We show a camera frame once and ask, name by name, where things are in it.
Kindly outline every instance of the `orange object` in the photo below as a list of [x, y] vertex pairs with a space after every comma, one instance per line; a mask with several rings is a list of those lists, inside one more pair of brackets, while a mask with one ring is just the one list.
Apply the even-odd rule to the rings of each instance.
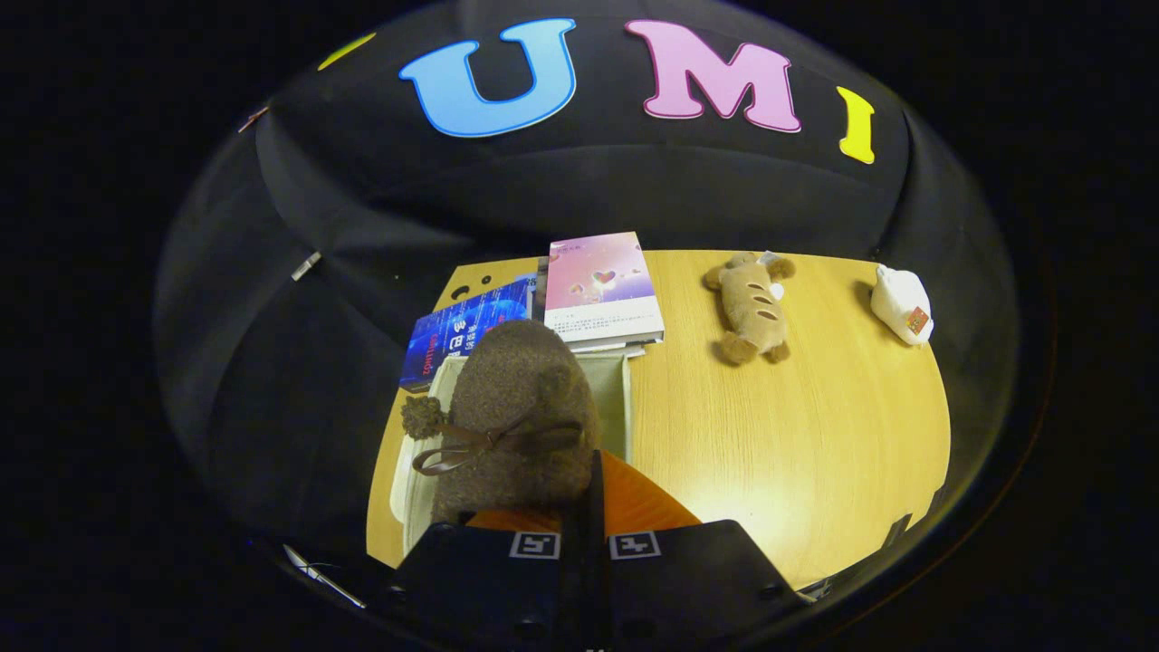
[[[604, 471], [604, 536], [699, 526], [692, 512], [619, 457], [599, 452]], [[489, 530], [559, 533], [560, 515], [540, 510], [489, 510], [467, 526]]]

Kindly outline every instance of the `brown fuzzy plush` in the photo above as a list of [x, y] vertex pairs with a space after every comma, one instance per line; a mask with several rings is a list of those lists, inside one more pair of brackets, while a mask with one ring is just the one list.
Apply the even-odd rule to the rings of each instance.
[[[421, 418], [422, 406], [403, 406]], [[450, 424], [483, 433], [522, 415], [531, 418], [494, 449], [438, 476], [431, 522], [459, 522], [483, 510], [555, 507], [580, 498], [591, 482], [591, 452], [600, 426], [583, 369], [563, 340], [538, 321], [508, 321], [489, 331], [462, 367]], [[552, 425], [578, 423], [575, 430]], [[459, 442], [444, 435], [443, 446]]]
[[407, 397], [402, 408], [402, 430], [415, 440], [427, 440], [438, 434], [436, 426], [446, 423], [446, 415], [435, 397]]
[[726, 359], [743, 364], [766, 354], [770, 361], [778, 362], [789, 357], [788, 322], [771, 285], [795, 272], [796, 265], [789, 258], [777, 257], [765, 265], [755, 254], [741, 252], [705, 273], [705, 285], [720, 290], [732, 324], [732, 331], [726, 332], [720, 343]]

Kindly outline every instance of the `wooden table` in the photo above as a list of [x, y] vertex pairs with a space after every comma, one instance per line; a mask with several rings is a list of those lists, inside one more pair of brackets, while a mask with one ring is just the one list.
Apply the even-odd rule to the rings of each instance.
[[[788, 254], [792, 357], [743, 367], [714, 353], [720, 296], [701, 285], [731, 251], [644, 251], [666, 338], [633, 359], [633, 467], [702, 521], [732, 519], [801, 588], [879, 550], [946, 479], [949, 413], [933, 351], [911, 349], [869, 310], [875, 263]], [[435, 308], [535, 270], [535, 258], [459, 266]], [[484, 274], [493, 280], [481, 283]], [[400, 390], [374, 470], [366, 551], [398, 566], [389, 495], [402, 438]]]

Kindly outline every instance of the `white plush toy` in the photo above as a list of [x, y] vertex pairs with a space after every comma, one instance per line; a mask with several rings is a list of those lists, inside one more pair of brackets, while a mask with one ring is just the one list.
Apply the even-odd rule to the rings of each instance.
[[877, 286], [873, 288], [869, 307], [910, 345], [924, 345], [934, 332], [930, 315], [930, 296], [921, 279], [912, 271], [877, 265]]

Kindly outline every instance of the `blue letter u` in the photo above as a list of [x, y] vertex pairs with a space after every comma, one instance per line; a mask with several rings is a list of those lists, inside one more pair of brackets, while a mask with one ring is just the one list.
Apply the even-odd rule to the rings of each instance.
[[479, 95], [467, 57], [478, 41], [462, 41], [424, 54], [399, 72], [415, 82], [418, 102], [435, 129], [459, 138], [481, 138], [531, 126], [551, 117], [576, 90], [575, 68], [563, 35], [571, 19], [547, 19], [509, 27], [500, 39], [523, 45], [531, 67], [531, 90], [512, 100], [490, 102]]

